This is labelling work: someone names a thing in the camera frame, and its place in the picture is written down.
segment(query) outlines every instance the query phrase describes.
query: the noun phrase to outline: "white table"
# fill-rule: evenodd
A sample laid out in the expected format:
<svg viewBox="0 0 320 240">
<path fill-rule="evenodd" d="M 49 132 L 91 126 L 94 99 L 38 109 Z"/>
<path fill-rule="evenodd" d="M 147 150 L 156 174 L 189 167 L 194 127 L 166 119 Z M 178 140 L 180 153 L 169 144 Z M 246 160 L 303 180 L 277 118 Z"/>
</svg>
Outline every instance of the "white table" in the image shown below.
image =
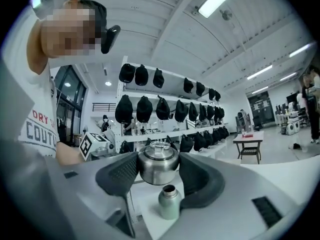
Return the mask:
<svg viewBox="0 0 320 240">
<path fill-rule="evenodd" d="M 264 131 L 255 131 L 249 132 L 248 134 L 253 134 L 252 137 L 242 137 L 241 134 L 238 134 L 237 137 L 233 140 L 233 143 L 236 144 L 236 147 L 239 151 L 238 159 L 242 156 L 256 156 L 258 164 L 261 160 L 260 152 L 260 143 L 264 141 Z M 245 147 L 245 143 L 257 143 L 257 147 Z M 242 150 L 240 151 L 238 144 L 242 144 Z"/>
<path fill-rule="evenodd" d="M 297 205 L 301 205 L 309 201 L 318 183 L 320 155 L 286 163 L 261 164 L 259 166 L 257 164 L 241 164 L 240 166 L 262 175 L 285 192 Z M 183 195 L 183 183 L 179 175 L 173 180 L 172 184 Z M 165 220 L 159 215 L 158 194 L 162 187 L 152 185 L 151 187 L 154 187 L 154 189 L 149 193 L 142 193 L 141 188 L 137 188 L 133 192 L 139 196 L 136 201 L 139 202 L 141 214 L 152 239 L 158 240 L 176 220 Z"/>
</svg>

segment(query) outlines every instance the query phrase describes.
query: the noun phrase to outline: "white ceiling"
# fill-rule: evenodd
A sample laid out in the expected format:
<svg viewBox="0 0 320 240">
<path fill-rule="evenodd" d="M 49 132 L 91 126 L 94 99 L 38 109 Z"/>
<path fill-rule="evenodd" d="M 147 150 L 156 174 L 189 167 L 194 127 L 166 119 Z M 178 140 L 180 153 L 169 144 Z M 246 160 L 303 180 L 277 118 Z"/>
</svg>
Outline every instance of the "white ceiling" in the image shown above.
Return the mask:
<svg viewBox="0 0 320 240">
<path fill-rule="evenodd" d="M 61 6 L 63 1 L 46 0 L 39 14 L 48 13 L 53 5 Z M 209 18 L 195 9 L 205 0 L 96 1 L 107 8 L 107 27 L 121 27 L 111 52 L 96 51 L 93 55 L 56 59 L 55 63 L 86 64 L 97 90 L 102 92 L 116 91 L 123 56 L 128 56 L 131 63 L 171 71 L 198 80 L 222 95 L 232 95 L 278 85 L 290 73 L 302 72 L 316 50 L 314 46 L 289 58 L 289 53 L 313 38 L 286 0 L 227 0 Z M 229 10 L 232 18 L 225 21 L 219 10 Z M 247 80 L 271 63 L 272 69 Z M 178 93 L 182 83 L 168 92 Z"/>
</svg>

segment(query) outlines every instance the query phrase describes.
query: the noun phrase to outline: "white shelf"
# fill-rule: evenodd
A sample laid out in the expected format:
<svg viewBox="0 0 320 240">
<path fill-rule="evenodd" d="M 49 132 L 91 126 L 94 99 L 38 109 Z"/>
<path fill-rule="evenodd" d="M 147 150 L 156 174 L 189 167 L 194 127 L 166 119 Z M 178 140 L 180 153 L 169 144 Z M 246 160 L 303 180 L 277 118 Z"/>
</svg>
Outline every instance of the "white shelf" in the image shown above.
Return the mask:
<svg viewBox="0 0 320 240">
<path fill-rule="evenodd" d="M 165 139 L 167 136 L 171 137 L 177 137 L 182 135 L 189 135 L 189 134 L 195 134 L 197 132 L 204 132 L 204 131 L 210 131 L 212 129 L 216 129 L 219 127 L 223 127 L 223 124 L 214 125 L 214 126 L 208 126 L 203 128 L 194 128 L 194 129 L 188 129 L 188 130 L 177 130 L 177 131 L 170 131 L 170 132 L 161 132 L 161 133 L 153 133 L 153 134 L 144 134 L 144 135 L 136 135 L 136 136 L 122 136 L 121 142 L 127 141 L 127 142 L 143 142 L 146 141 L 148 138 L 151 140 L 158 140 L 158 139 Z"/>
<path fill-rule="evenodd" d="M 157 94 L 151 94 L 151 93 L 144 93 L 144 92 L 135 92 L 135 91 L 127 91 L 127 90 L 124 90 L 122 92 L 122 95 L 128 95 L 129 97 L 132 97 L 132 98 L 141 98 L 142 96 L 146 96 L 148 97 L 148 99 L 152 99 L 152 100 L 159 100 L 159 97 Z M 164 98 L 166 101 L 172 101 L 172 102 L 177 102 L 178 100 L 180 100 L 182 103 L 193 103 L 195 105 L 203 105 L 203 106 L 212 106 L 213 107 L 213 104 L 210 104 L 208 102 L 201 102 L 201 101 L 198 101 L 198 100 L 195 100 L 195 99 L 187 99 L 187 98 L 179 98 L 179 97 L 176 97 L 176 96 L 169 96 L 169 95 L 162 95 L 162 94 L 159 94 L 159 96 L 161 98 Z M 215 101 L 215 106 L 218 106 L 219 107 L 219 102 L 218 101 Z"/>
</svg>

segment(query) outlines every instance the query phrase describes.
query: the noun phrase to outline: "small wooden table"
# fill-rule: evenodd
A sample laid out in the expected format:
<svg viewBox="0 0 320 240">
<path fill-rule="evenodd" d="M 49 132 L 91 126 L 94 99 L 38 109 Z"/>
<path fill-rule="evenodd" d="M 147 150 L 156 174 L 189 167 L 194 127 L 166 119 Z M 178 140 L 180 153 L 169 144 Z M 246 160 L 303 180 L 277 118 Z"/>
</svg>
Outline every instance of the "small wooden table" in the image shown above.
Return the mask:
<svg viewBox="0 0 320 240">
<path fill-rule="evenodd" d="M 238 134 L 237 137 L 233 140 L 233 143 L 236 144 L 238 148 L 239 155 L 238 159 L 241 156 L 256 156 L 258 164 L 260 164 L 261 160 L 261 152 L 260 152 L 260 143 L 264 141 L 264 132 L 263 131 L 255 131 L 252 133 L 253 137 L 242 137 L 241 134 Z M 242 144 L 242 150 L 240 151 L 238 144 Z M 245 143 L 258 143 L 258 146 L 245 147 Z"/>
</svg>

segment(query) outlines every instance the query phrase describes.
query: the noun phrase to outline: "small metal bottle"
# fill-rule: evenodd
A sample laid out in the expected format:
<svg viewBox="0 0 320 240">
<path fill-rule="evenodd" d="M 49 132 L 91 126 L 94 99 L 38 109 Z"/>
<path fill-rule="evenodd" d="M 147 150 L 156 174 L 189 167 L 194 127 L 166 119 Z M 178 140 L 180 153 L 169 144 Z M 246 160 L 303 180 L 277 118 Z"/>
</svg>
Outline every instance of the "small metal bottle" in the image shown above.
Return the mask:
<svg viewBox="0 0 320 240">
<path fill-rule="evenodd" d="M 174 220 L 180 214 L 182 196 L 174 185 L 165 185 L 158 196 L 160 214 L 165 220 Z"/>
</svg>

